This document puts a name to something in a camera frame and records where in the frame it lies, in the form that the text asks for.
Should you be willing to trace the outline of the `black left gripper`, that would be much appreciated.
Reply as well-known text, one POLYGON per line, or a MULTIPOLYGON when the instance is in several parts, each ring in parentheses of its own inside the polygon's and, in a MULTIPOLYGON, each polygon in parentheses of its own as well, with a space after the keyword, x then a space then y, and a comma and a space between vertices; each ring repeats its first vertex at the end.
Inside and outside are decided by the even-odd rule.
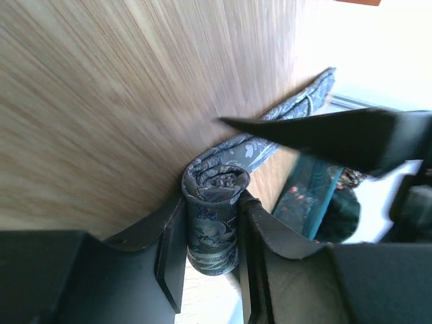
MULTIPOLYGON (((381 178, 431 148, 431 112, 365 108, 263 121, 221 117, 241 132, 381 178)), ((431 166, 406 174, 389 210, 391 242, 431 242, 431 166)))

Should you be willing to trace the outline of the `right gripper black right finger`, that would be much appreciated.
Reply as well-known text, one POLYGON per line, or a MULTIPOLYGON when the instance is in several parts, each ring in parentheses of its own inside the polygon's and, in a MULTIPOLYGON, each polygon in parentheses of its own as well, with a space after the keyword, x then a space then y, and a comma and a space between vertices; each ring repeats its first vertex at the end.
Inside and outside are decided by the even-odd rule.
POLYGON ((238 202, 245 323, 430 323, 431 244, 395 225, 378 243, 318 243, 244 192, 238 202))

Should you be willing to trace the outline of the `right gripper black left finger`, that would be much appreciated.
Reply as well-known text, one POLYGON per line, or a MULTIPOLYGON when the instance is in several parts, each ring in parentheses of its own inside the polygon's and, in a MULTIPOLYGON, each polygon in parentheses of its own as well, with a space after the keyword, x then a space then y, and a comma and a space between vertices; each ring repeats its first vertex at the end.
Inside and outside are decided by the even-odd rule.
POLYGON ((1 232, 2 323, 173 323, 182 307, 181 194, 120 233, 1 232))

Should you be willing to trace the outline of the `grey floral tie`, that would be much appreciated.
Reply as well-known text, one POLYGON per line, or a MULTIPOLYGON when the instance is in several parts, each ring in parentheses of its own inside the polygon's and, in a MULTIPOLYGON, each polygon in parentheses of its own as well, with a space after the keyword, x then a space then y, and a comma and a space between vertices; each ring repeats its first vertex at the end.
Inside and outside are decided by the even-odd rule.
POLYGON ((217 276, 238 265, 237 201, 250 175, 279 145, 238 134, 193 160, 182 176, 188 203, 188 259, 204 275, 217 276))

